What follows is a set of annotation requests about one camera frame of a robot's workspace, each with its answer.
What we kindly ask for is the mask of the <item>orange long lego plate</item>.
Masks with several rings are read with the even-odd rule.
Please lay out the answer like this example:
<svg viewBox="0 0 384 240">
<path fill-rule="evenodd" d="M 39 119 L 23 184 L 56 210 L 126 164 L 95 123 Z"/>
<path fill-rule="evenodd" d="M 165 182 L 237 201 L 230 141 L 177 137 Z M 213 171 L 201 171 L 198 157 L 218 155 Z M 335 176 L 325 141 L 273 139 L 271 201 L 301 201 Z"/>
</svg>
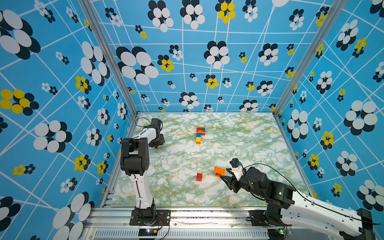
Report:
<svg viewBox="0 0 384 240">
<path fill-rule="evenodd" d="M 218 167 L 214 167 L 214 173 L 216 176 L 224 176 L 226 174 L 226 170 Z"/>
</svg>

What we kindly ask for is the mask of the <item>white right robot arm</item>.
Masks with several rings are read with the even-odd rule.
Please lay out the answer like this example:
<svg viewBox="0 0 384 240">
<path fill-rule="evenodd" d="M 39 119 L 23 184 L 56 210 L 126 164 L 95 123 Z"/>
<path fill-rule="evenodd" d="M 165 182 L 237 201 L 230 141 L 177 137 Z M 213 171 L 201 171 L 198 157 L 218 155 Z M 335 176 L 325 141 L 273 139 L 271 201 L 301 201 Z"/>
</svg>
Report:
<svg viewBox="0 0 384 240">
<path fill-rule="evenodd" d="M 264 212 L 249 211 L 247 220 L 253 226 L 298 226 L 335 240 L 376 238 L 372 214 L 366 209 L 343 209 L 320 201 L 297 190 L 292 183 L 270 180 L 255 165 L 244 167 L 237 158 L 230 161 L 226 171 L 229 176 L 220 178 L 231 191 L 244 190 L 267 203 Z"/>
</svg>

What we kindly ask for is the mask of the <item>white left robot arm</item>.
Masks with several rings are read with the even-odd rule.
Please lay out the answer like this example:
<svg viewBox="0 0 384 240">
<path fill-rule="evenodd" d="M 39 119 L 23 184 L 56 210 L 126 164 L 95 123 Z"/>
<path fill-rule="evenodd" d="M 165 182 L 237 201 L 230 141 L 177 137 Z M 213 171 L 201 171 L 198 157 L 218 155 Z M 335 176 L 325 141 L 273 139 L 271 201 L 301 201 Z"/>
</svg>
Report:
<svg viewBox="0 0 384 240">
<path fill-rule="evenodd" d="M 130 178 L 136 196 L 136 205 L 131 216 L 133 226 L 151 226 L 157 220 L 157 209 L 149 189 L 147 170 L 150 166 L 149 148 L 157 148 L 165 143 L 162 128 L 161 120 L 151 119 L 151 124 L 143 126 L 137 136 L 122 140 L 120 167 Z"/>
</svg>

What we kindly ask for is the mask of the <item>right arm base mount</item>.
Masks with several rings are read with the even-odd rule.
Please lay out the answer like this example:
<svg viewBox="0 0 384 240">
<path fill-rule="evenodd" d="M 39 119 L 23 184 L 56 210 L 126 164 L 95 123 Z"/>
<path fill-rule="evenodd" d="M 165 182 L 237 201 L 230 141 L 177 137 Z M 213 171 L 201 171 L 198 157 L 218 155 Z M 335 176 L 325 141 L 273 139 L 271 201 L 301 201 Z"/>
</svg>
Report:
<svg viewBox="0 0 384 240">
<path fill-rule="evenodd" d="M 247 221 L 251 222 L 252 226 L 261 227 L 283 227 L 284 223 L 280 218 L 274 216 L 267 216 L 266 210 L 251 210 L 248 211 L 249 216 L 246 218 Z"/>
</svg>

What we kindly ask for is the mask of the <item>red square lego brick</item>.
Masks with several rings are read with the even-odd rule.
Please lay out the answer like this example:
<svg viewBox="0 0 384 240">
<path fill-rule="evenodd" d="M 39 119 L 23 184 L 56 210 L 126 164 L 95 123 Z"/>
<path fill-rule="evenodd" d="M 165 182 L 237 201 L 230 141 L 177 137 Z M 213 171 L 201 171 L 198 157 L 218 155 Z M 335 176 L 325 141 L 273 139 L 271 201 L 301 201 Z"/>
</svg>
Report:
<svg viewBox="0 0 384 240">
<path fill-rule="evenodd" d="M 203 174 L 197 173 L 196 181 L 201 182 L 203 179 Z"/>
</svg>

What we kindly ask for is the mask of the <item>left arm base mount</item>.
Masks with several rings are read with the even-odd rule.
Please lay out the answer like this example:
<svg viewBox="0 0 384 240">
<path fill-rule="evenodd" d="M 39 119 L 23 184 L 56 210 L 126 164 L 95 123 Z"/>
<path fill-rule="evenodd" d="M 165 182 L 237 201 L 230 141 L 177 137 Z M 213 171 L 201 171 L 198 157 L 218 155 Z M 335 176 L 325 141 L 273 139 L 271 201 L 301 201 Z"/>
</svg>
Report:
<svg viewBox="0 0 384 240">
<path fill-rule="evenodd" d="M 171 220 L 170 210 L 134 209 L 130 218 L 130 226 L 154 227 L 169 226 Z"/>
</svg>

